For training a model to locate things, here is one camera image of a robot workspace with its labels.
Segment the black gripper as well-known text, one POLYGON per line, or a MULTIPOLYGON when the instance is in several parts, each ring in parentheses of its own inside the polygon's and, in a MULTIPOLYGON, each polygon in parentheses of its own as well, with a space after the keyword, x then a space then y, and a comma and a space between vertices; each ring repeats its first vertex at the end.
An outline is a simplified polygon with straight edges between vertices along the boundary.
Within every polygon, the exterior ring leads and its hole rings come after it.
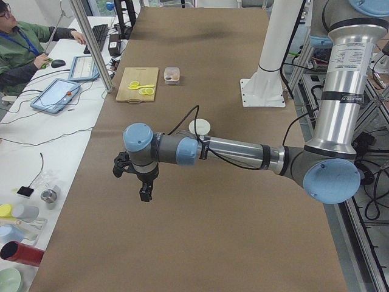
POLYGON ((142 187, 139 190, 140 200, 150 202, 152 198, 153 182, 159 175, 159 169, 153 169, 148 173, 137 172, 137 178, 142 182, 142 187))

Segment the person's hand at keyboard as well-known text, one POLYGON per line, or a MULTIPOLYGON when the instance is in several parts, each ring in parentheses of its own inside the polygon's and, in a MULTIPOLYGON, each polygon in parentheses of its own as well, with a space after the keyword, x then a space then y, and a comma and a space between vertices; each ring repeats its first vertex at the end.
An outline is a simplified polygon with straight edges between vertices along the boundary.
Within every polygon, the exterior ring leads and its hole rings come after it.
POLYGON ((78 42, 81 45, 86 45, 86 40, 85 40, 82 33, 78 32, 76 30, 72 30, 71 35, 76 42, 78 42))

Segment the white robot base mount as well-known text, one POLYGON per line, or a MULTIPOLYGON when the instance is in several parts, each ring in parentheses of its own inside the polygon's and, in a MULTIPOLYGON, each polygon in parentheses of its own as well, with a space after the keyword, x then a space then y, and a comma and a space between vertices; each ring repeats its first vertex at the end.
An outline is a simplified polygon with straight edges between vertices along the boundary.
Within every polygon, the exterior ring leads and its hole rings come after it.
POLYGON ((280 72, 302 7, 303 1, 274 1, 258 69, 251 78, 240 80, 244 107, 286 106, 280 72))

